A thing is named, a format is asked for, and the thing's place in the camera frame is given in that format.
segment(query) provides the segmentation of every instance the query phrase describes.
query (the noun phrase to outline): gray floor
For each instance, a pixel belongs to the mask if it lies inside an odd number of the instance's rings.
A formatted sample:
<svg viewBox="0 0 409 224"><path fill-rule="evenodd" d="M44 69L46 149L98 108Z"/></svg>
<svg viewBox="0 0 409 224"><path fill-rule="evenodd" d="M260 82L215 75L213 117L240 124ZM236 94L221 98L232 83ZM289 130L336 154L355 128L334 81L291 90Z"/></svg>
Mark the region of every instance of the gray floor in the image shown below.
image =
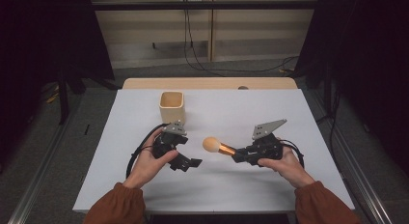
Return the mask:
<svg viewBox="0 0 409 224"><path fill-rule="evenodd" d="M203 64L203 66L206 69L245 70L217 71L223 76L283 76L278 69L251 71L272 69L281 63L281 60L258 60ZM115 75L117 79L113 83L117 85L122 85L128 77L217 76L205 70L194 70L186 64L115 70ZM84 214L76 213L71 209L91 164L116 95L116 92L102 88L89 79L84 79L84 82L88 87L84 95L77 96L69 93L72 109L69 122L65 126L60 144L44 171L42 184L36 190L38 192L29 194L32 199L29 206L25 207L27 215L21 217L23 222L81 223L84 217ZM324 113L321 110L321 89L308 90L304 78L298 78L296 82L298 87L303 89L315 118L322 117ZM17 151L11 163L0 176L0 223L7 223L10 220L33 177L37 175L49 144L53 142L55 134L61 130L61 126L58 125L59 109L58 100L51 104L41 104L41 109L19 145L16 146ZM388 158L377 138L366 131L354 109L342 98L337 127L393 223L407 223L409 179ZM330 127L323 122L319 128L329 144ZM366 197L359 184L355 183L353 172L347 167L347 160L337 141L334 142L334 151L341 171L350 184L351 197L357 208L356 213L363 223L381 223L372 215Z"/></svg>

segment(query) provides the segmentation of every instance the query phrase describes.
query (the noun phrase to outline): white wall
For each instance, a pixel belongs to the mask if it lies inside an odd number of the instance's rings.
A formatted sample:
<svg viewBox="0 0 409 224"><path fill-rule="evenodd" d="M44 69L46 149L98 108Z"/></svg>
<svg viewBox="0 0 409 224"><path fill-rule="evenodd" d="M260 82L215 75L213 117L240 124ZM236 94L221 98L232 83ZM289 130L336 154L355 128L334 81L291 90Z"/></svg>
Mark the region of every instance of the white wall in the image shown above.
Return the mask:
<svg viewBox="0 0 409 224"><path fill-rule="evenodd" d="M200 61L271 59L298 55L312 15L312 10L221 10L214 13L189 11L192 38ZM96 12L96 16L114 69L185 62L184 11L104 11ZM153 42L157 46L156 49L151 47Z"/></svg>

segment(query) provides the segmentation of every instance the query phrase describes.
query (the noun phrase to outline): person's left hand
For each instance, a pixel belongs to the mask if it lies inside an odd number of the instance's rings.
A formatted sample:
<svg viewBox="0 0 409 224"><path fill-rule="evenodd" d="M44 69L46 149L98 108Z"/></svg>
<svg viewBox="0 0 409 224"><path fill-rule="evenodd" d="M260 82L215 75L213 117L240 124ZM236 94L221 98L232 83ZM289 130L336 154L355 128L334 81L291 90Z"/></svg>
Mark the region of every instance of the person's left hand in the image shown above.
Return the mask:
<svg viewBox="0 0 409 224"><path fill-rule="evenodd" d="M178 152L176 150L165 153L160 158L155 158L151 151L156 136L162 132L162 128L156 130L145 142L144 149L139 153L138 159L133 166L129 177L123 182L123 186L128 188L141 188L145 183L150 182L159 170L169 161L174 159Z"/></svg>

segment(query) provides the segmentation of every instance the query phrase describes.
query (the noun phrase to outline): metal bracket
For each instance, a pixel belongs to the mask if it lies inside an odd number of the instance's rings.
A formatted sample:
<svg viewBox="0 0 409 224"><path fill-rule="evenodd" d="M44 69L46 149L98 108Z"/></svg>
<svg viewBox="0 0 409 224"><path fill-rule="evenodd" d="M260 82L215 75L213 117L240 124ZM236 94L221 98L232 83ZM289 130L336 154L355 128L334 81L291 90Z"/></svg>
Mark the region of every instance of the metal bracket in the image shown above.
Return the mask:
<svg viewBox="0 0 409 224"><path fill-rule="evenodd" d="M187 131L183 128L183 124L180 121L170 123L163 127L163 132L183 136L187 135Z"/></svg>
<svg viewBox="0 0 409 224"><path fill-rule="evenodd" d="M269 135L272 133L275 129L280 127L281 125L286 123L286 119L282 119L279 121L274 121L270 123L265 123L262 125L257 125L255 126L255 130L253 131L253 140L260 139L264 136Z"/></svg>

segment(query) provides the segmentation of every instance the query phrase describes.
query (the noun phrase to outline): table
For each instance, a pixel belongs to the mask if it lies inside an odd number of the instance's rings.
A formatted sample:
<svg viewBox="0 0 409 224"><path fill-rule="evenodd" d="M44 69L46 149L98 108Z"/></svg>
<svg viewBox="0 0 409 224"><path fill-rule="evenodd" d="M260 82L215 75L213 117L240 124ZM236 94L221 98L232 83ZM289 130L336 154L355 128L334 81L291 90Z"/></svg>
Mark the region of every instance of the table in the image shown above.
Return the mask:
<svg viewBox="0 0 409 224"><path fill-rule="evenodd" d="M285 89L266 89L281 88L279 82ZM354 209L308 104L294 85L288 78L126 80L125 89L118 91L73 209L87 212L115 182L124 180L130 154L160 123L158 102L164 90L185 93L184 127L189 140L177 149L189 158L204 161L185 173L173 171L167 165L146 184L143 190L149 214L294 211L293 188L282 177L266 168L234 163L229 156L211 154L202 148L207 136L243 148L252 143L254 125L279 119L287 119L287 123L275 130L275 135L297 144L305 155L309 173ZM232 90L238 86L250 90Z"/></svg>

